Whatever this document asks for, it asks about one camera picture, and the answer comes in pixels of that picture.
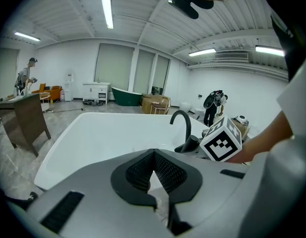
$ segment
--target man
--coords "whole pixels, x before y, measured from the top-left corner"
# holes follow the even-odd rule
[[[30,68],[35,67],[37,60],[35,58],[31,58],[28,62],[27,67],[25,67],[19,74],[16,80],[15,87],[19,90],[19,93],[22,94],[22,91],[25,88],[26,81],[28,83],[36,83],[37,79],[32,78],[30,79]]]
[[[214,91],[210,94],[210,96],[215,96],[216,93],[219,93],[220,91]],[[203,119],[203,123],[208,126],[211,127],[213,125],[213,119],[217,113],[217,107],[221,106],[221,111],[220,111],[220,116],[223,113],[223,109],[224,109],[224,105],[226,104],[228,99],[227,95],[224,95],[223,92],[221,91],[221,94],[215,98],[213,104],[206,109],[206,115],[204,116]]]
[[[203,0],[211,8],[214,0]],[[306,0],[266,0],[272,9],[272,24],[285,51],[285,61],[291,80],[306,58]],[[243,145],[242,151],[229,162],[248,162],[261,152],[270,151],[278,142],[293,135],[291,127],[281,112],[260,135]]]

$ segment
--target cardboard box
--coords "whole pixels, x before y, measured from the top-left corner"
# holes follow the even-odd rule
[[[231,121],[235,124],[235,126],[239,129],[239,131],[241,132],[241,138],[242,140],[245,140],[245,137],[249,131],[249,127],[234,120],[234,119],[231,119]]]
[[[162,107],[167,109],[169,105],[169,98],[163,95],[143,95],[141,103],[143,112],[145,114],[150,114],[153,103],[161,104]]]

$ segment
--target window blind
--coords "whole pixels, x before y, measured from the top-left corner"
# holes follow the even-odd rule
[[[169,59],[158,56],[153,86],[164,88]]]
[[[18,50],[0,49],[0,98],[14,94],[17,56]]]
[[[111,86],[128,89],[134,48],[101,44],[94,81],[108,82]]]
[[[139,51],[134,80],[134,92],[148,93],[149,79],[151,76],[154,57],[155,55],[153,53],[143,50]]]

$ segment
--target white bathtub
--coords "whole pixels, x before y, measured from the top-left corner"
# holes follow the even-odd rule
[[[183,116],[84,113],[63,132],[41,164],[34,183],[48,190],[89,164],[130,152],[159,148],[173,151],[185,141]],[[190,118],[191,134],[207,127]]]

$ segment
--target fluorescent light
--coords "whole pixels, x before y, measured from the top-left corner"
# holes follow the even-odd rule
[[[114,29],[112,16],[112,0],[102,0],[102,5],[107,26],[109,29]]]
[[[192,53],[189,54],[189,56],[190,57],[195,57],[195,56],[209,54],[209,53],[216,53],[216,50],[215,49],[201,50],[201,51],[197,51],[197,52],[192,52]]]
[[[266,47],[266,46],[255,46],[255,50],[257,52],[262,52],[262,53],[268,53],[268,54],[272,54],[272,55],[277,55],[277,56],[285,56],[285,53],[283,50],[281,49],[275,49],[275,48],[270,48],[270,47]]]
[[[18,36],[21,36],[21,37],[25,37],[25,38],[34,40],[34,41],[36,41],[36,42],[40,41],[40,39],[38,39],[38,38],[36,38],[36,37],[33,37],[33,36],[29,36],[29,35],[27,35],[27,34],[22,34],[22,33],[19,33],[19,32],[16,32],[15,34],[18,35]]]

